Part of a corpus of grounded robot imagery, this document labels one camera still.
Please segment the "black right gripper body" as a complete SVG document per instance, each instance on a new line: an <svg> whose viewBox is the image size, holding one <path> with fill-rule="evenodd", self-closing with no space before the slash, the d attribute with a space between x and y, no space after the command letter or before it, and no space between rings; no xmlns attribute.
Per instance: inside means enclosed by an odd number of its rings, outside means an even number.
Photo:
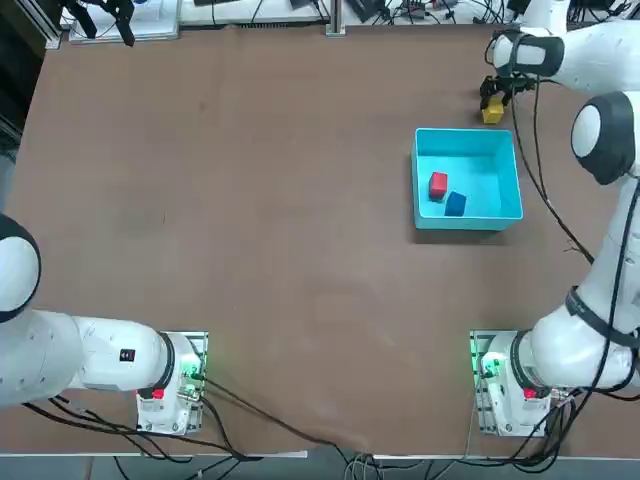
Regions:
<svg viewBox="0 0 640 480"><path fill-rule="evenodd" d="M496 89L502 93L520 93L536 89L536 79L525 75L496 76Z"/></svg>

